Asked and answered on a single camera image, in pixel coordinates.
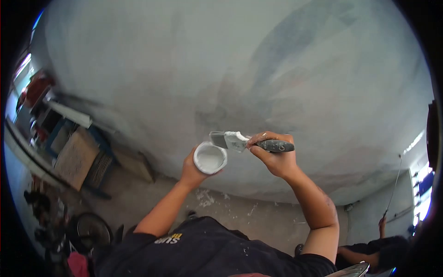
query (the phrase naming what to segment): pink cloth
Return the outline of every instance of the pink cloth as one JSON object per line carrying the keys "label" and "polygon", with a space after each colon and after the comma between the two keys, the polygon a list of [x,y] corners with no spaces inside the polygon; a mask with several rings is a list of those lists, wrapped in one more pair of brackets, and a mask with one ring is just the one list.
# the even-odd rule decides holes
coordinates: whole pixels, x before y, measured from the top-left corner
{"label": "pink cloth", "polygon": [[68,265],[74,277],[89,277],[88,260],[78,252],[71,252]]}

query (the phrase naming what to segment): wheel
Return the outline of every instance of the wheel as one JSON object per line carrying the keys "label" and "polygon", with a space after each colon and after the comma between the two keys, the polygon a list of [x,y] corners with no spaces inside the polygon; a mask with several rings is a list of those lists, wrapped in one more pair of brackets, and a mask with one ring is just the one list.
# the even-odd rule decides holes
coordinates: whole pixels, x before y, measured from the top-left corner
{"label": "wheel", "polygon": [[113,239],[109,225],[94,213],[80,214],[75,229],[81,243],[88,251],[95,246],[110,245]]}

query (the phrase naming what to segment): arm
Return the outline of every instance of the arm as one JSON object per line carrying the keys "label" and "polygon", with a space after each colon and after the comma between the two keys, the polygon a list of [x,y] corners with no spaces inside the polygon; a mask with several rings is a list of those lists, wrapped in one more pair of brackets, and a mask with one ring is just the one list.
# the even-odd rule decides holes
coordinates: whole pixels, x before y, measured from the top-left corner
{"label": "arm", "polygon": [[180,181],[140,221],[134,233],[153,234],[156,237],[167,234],[188,193],[198,188],[209,177],[209,175],[201,173],[194,165],[193,156],[196,148],[197,146],[192,149],[183,162]]}
{"label": "arm", "polygon": [[254,143],[258,141],[269,139],[291,143],[294,143],[294,140],[291,135],[280,135],[266,131],[253,136],[248,141],[247,148],[264,162],[273,175],[283,178],[297,197],[311,228],[302,254],[317,254],[335,262],[340,229],[334,203],[297,166],[294,151],[270,153],[254,146]]}
{"label": "arm", "polygon": [[385,238],[385,226],[386,226],[386,215],[384,215],[378,222],[378,230],[380,232],[380,238]]}
{"label": "arm", "polygon": [[353,265],[360,263],[361,261],[365,261],[370,264],[371,268],[375,269],[378,267],[378,258],[380,256],[380,252],[376,252],[371,255],[366,255],[362,253],[353,252],[345,247],[339,247],[338,253],[341,254],[345,260],[350,262]]}

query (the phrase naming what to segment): paintbrush handle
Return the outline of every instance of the paintbrush handle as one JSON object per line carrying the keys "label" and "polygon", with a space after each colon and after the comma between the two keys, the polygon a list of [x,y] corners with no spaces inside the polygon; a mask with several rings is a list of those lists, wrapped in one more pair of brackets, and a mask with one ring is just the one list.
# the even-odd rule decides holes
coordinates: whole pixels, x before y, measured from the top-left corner
{"label": "paintbrush handle", "polygon": [[284,140],[262,140],[256,143],[257,146],[262,147],[269,152],[290,152],[294,151],[295,146]]}

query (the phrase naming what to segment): black t-shirt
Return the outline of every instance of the black t-shirt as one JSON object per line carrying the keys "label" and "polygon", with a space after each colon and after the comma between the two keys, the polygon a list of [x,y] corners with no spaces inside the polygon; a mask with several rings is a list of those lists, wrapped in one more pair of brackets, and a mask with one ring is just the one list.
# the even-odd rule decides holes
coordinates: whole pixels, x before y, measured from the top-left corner
{"label": "black t-shirt", "polygon": [[[371,255],[380,252],[378,257],[378,267],[380,269],[391,269],[402,263],[409,250],[409,242],[402,236],[380,238],[366,243],[358,243],[346,246],[349,250]],[[337,269],[343,269],[351,266],[340,254],[337,255],[335,262]]]}
{"label": "black t-shirt", "polygon": [[296,258],[261,241],[250,241],[210,217],[184,222],[168,236],[128,234],[105,257],[95,273],[104,276],[325,276],[334,264],[315,254]]}

